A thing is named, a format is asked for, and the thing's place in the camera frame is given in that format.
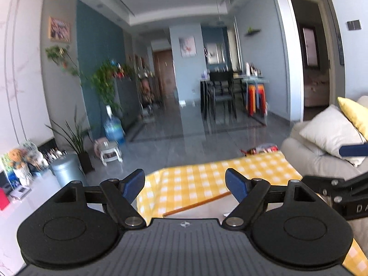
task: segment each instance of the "yellow checkered tablecloth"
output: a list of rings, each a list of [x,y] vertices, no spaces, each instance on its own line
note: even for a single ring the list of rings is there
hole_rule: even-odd
[[[228,161],[165,168],[146,177],[137,197],[137,208],[149,224],[153,217],[216,197],[229,190],[225,171],[233,168],[252,179],[261,177],[272,185],[287,185],[301,175],[286,161],[281,152],[253,155]],[[354,240],[344,266],[353,274],[368,276],[368,260]]]

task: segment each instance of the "blue accent wall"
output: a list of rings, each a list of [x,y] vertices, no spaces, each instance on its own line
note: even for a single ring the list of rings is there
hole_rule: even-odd
[[[207,64],[209,70],[214,70],[218,67],[220,70],[227,65],[231,69],[229,38],[227,37],[227,27],[202,27],[203,45],[206,47],[208,43],[222,43],[224,48],[225,63]]]
[[[79,68],[84,75],[92,75],[107,58],[126,62],[124,34],[118,25],[79,0],[76,21]],[[93,138],[104,137],[106,107],[88,81],[82,80],[82,90]]]

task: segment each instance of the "black plant pot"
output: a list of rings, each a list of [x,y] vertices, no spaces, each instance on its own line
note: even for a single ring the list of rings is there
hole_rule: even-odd
[[[82,166],[82,170],[84,174],[87,174],[93,170],[95,170],[91,164],[91,159],[89,158],[88,152],[82,152],[78,155],[78,159],[80,165]]]

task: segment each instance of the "mirror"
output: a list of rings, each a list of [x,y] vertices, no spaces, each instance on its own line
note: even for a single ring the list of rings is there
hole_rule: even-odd
[[[319,54],[315,27],[301,25],[303,36],[304,64],[307,68],[319,69]]]
[[[222,43],[208,43],[206,49],[208,64],[225,63]]]

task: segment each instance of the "textured gray plate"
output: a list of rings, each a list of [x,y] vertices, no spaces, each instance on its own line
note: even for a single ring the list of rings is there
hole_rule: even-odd
[[[264,259],[238,231],[217,220],[154,219],[143,230],[128,231],[106,257],[73,270],[28,266],[19,276],[295,276],[352,275],[343,266],[324,271],[295,271]]]

